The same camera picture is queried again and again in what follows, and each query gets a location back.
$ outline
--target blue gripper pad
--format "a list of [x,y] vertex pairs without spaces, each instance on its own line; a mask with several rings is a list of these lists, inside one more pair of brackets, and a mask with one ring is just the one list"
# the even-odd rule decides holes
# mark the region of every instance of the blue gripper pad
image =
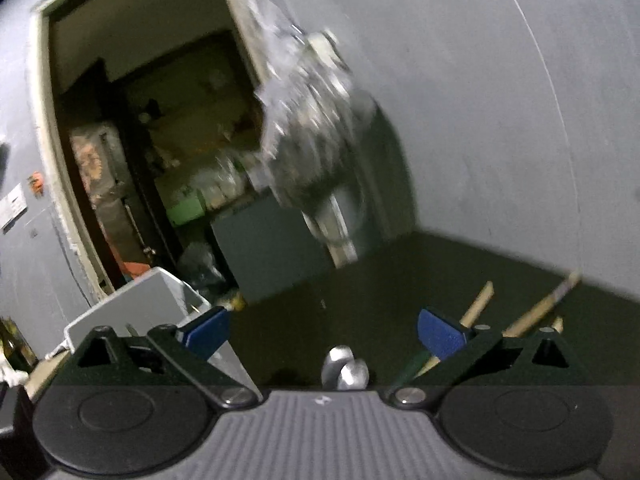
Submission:
[[466,345],[466,334],[460,323],[446,321],[429,310],[421,310],[418,315],[418,339],[440,360]]
[[212,308],[178,330],[177,339],[206,361],[229,339],[229,313]]

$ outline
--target wall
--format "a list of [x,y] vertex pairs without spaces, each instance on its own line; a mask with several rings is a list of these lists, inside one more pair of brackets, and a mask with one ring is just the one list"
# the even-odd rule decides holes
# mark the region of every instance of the wall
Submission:
[[55,70],[67,89],[98,57],[115,80],[177,47],[232,27],[224,0],[89,0],[55,23]]
[[276,1],[337,36],[424,229],[640,294],[640,0]]

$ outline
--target trash bag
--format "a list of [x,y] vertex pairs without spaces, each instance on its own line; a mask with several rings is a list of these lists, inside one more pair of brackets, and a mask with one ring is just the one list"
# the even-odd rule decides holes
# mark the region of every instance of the trash bag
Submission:
[[209,301],[228,289],[211,248],[203,242],[191,242],[178,259],[177,268],[181,278]]
[[374,102],[327,35],[304,34],[272,2],[263,7],[272,77],[257,93],[264,106],[262,162],[280,205],[313,217],[353,171]]

